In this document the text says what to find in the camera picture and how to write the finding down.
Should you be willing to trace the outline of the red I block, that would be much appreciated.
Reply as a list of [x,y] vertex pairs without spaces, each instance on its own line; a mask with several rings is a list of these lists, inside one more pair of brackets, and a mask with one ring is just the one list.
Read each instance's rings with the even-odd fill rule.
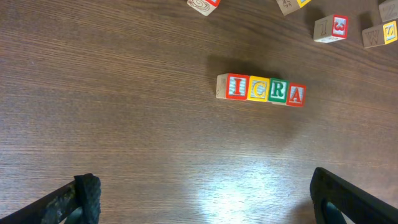
[[227,100],[247,100],[248,98],[248,75],[225,73],[217,76],[216,97]]

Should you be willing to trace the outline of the yellow C block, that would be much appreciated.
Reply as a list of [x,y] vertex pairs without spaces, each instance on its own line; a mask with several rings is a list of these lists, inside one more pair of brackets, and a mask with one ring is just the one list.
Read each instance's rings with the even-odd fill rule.
[[269,86],[269,78],[250,76],[248,100],[267,102],[269,96]]

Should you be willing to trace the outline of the green R block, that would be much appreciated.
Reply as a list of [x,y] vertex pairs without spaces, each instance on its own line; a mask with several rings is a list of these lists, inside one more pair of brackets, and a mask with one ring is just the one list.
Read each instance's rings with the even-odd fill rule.
[[270,79],[268,101],[273,104],[286,105],[289,82],[277,78]]

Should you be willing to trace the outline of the red A block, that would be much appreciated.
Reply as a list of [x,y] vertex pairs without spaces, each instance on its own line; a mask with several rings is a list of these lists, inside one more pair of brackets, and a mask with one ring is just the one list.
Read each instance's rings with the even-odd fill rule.
[[307,87],[298,83],[290,83],[287,95],[287,106],[303,107],[305,104]]

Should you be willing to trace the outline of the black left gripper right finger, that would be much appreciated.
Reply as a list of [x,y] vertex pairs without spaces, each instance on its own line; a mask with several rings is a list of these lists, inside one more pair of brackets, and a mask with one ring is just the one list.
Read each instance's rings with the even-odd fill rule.
[[317,223],[397,224],[397,209],[330,171],[317,167],[310,183]]

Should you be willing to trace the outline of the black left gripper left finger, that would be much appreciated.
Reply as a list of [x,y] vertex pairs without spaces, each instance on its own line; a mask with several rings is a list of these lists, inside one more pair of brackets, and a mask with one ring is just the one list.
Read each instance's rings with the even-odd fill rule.
[[74,176],[74,181],[4,217],[1,224],[87,223],[100,219],[100,178],[89,173]]

